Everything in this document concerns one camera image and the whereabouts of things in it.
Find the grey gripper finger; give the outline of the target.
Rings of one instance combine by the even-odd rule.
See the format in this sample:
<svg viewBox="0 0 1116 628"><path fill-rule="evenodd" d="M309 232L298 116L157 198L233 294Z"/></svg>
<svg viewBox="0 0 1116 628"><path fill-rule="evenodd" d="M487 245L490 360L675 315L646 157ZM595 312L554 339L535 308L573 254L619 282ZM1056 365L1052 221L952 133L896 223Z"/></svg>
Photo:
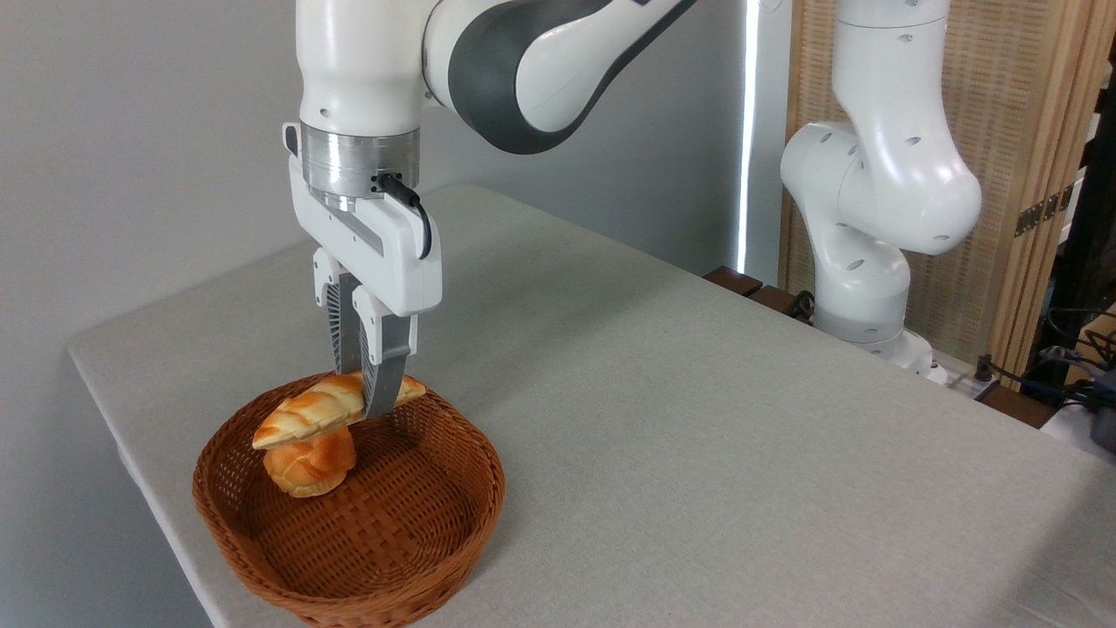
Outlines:
<svg viewBox="0 0 1116 628"><path fill-rule="evenodd" d="M417 317L393 313L365 286L352 291L360 323L360 363L365 418L389 413L396 403L408 355L416 351Z"/></svg>
<svg viewBox="0 0 1116 628"><path fill-rule="evenodd" d="M330 323L335 369L339 374L359 371L360 319L352 303L359 281L324 248L315 251L312 265L316 303L326 311Z"/></svg>

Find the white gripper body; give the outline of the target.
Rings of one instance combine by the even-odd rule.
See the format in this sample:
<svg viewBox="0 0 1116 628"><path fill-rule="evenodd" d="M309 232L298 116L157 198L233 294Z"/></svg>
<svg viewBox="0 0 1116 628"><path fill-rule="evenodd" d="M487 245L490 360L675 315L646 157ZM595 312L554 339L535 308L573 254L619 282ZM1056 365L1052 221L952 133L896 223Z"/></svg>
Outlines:
<svg viewBox="0 0 1116 628"><path fill-rule="evenodd" d="M414 186L419 131L359 138L283 125L300 226L400 317L442 298L441 243Z"/></svg>

